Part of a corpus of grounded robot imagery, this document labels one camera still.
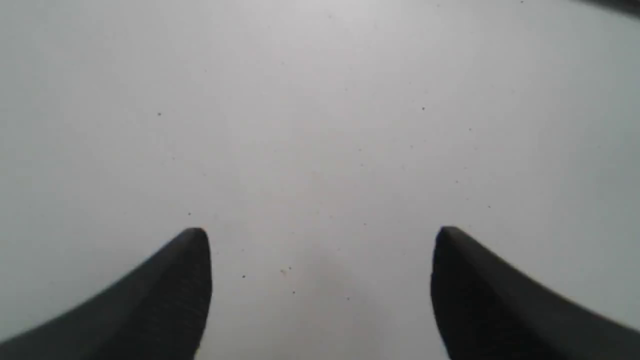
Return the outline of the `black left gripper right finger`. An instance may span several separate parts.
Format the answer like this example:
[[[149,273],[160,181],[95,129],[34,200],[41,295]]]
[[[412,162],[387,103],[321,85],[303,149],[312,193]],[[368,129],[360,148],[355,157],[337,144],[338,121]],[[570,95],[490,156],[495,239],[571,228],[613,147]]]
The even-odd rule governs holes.
[[[451,360],[637,360],[640,335],[530,278],[457,227],[435,238],[430,299]]]

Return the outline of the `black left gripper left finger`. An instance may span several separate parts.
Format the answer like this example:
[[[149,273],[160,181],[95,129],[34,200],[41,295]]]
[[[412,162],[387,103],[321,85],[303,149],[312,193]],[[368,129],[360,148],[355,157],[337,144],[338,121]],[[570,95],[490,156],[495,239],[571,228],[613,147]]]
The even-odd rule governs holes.
[[[1,342],[3,360],[194,360],[213,294],[210,240],[186,228],[73,309]]]

